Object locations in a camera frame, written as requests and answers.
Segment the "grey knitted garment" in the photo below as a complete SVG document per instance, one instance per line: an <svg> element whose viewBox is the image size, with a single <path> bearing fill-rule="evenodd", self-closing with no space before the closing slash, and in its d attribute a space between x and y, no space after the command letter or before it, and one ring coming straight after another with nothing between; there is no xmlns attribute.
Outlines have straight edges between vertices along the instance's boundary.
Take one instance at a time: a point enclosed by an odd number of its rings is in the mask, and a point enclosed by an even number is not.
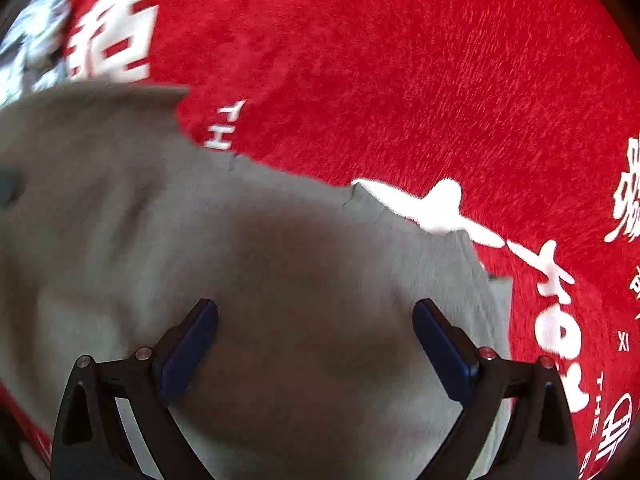
<svg viewBox="0 0 640 480"><path fill-rule="evenodd" d="M75 360L220 324L178 422L221 479L412 479L458 414L413 333L430 298L509 350L511 283L463 232L186 140L181 92L64 84L1 113L1 379L51 430Z"/></svg>

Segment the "white floral patterned cloth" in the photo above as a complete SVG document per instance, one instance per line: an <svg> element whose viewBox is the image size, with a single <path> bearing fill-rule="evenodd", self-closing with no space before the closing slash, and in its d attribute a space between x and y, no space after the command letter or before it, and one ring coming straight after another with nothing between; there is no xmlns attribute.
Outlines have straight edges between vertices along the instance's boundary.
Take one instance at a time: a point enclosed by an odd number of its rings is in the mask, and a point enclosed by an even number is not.
<svg viewBox="0 0 640 480"><path fill-rule="evenodd" d="M68 78L63 61L70 0L30 0L1 41L1 105Z"/></svg>

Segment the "red wedding blanket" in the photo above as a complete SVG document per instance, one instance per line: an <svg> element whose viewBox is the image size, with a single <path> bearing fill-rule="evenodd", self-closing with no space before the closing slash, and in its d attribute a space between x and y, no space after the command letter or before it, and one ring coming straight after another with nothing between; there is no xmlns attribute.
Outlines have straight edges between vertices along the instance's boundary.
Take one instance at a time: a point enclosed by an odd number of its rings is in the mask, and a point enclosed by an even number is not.
<svg viewBox="0 0 640 480"><path fill-rule="evenodd" d="M64 84L179 90L198 148L465 233L511 283L495 350L550 356L579 477L612 467L639 416L639 63L599 0L70 0L62 52Z"/></svg>

